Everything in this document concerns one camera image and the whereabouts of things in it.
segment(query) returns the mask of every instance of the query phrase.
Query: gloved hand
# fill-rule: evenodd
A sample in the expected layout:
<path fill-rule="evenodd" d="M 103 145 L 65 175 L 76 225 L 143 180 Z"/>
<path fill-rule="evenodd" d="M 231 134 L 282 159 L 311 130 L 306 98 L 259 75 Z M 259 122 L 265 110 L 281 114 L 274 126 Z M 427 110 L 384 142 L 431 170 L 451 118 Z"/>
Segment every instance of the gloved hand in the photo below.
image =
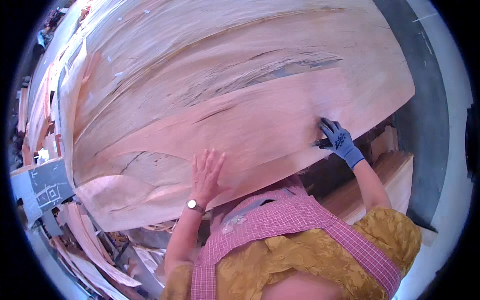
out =
<path fill-rule="evenodd" d="M 359 161 L 365 159 L 360 150 L 353 144 L 350 133 L 343 129 L 337 121 L 332 122 L 327 118 L 322 118 L 322 121 L 318 123 L 318 128 L 325 133 L 332 143 L 331 147 L 319 146 L 319 148 L 328 149 L 343 158 L 350 169 L 353 169 Z"/>

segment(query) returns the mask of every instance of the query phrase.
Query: pink checkered apron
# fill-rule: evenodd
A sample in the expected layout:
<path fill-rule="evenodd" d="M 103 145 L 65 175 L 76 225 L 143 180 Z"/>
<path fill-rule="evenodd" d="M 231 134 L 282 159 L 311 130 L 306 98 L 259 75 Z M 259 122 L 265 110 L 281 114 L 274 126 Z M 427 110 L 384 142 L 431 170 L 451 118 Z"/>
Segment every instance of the pink checkered apron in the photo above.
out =
<path fill-rule="evenodd" d="M 192 300 L 216 299 L 215 265 L 232 249 L 314 228 L 321 228 L 345 248 L 390 299 L 402 279 L 400 270 L 382 251 L 307 195 L 297 176 L 214 208 L 210 228 L 211 235 L 193 267 Z"/>

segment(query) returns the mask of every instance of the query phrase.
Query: wristwatch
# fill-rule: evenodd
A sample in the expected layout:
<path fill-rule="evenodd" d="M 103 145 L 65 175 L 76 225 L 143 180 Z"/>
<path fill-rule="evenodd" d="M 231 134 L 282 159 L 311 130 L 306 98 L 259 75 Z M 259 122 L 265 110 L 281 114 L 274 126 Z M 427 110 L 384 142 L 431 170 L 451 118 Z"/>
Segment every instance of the wristwatch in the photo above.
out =
<path fill-rule="evenodd" d="M 189 209 L 194 209 L 194 210 L 200 212 L 201 214 L 205 213 L 205 209 L 203 207 L 199 206 L 195 199 L 191 199 L 191 200 L 187 201 L 187 207 Z"/>

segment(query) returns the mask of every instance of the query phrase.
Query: bare hand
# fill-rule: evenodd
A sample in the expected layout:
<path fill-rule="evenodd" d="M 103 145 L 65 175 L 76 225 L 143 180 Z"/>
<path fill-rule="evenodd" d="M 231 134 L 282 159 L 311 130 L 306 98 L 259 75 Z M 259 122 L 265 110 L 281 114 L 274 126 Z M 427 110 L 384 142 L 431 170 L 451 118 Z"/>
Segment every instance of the bare hand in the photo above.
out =
<path fill-rule="evenodd" d="M 210 201 L 228 188 L 218 185 L 218 175 L 227 156 L 223 153 L 220 159 L 215 158 L 216 150 L 205 149 L 202 158 L 197 160 L 197 155 L 192 161 L 192 194 L 189 199 L 195 199 L 205 207 Z"/>

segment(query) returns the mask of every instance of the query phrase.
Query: watch face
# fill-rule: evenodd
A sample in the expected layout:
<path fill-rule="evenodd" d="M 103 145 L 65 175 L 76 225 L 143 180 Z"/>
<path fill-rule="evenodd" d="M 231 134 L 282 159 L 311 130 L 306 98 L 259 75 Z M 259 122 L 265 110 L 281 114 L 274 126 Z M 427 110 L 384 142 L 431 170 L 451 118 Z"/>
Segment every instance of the watch face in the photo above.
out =
<path fill-rule="evenodd" d="M 195 200 L 189 200 L 189 201 L 187 202 L 187 206 L 188 206 L 189 208 L 195 208 L 195 206 L 197 206 L 197 202 L 196 202 Z"/>

